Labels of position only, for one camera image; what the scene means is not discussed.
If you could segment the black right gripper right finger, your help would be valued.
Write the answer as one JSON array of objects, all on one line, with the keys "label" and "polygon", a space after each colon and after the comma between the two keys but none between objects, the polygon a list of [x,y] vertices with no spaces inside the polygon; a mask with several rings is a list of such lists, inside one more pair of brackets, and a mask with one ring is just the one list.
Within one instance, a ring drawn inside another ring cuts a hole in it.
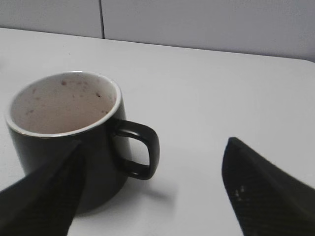
[{"label": "black right gripper right finger", "polygon": [[228,139],[221,175],[243,235],[315,234],[315,189],[238,138]]}]

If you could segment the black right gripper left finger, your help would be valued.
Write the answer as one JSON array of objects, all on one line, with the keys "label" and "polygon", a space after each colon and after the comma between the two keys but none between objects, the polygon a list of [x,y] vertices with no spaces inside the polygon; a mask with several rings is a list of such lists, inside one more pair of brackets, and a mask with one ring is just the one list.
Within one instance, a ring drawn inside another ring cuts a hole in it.
[{"label": "black right gripper left finger", "polygon": [[0,192],[2,236],[65,236],[85,186],[82,144],[61,154]]}]

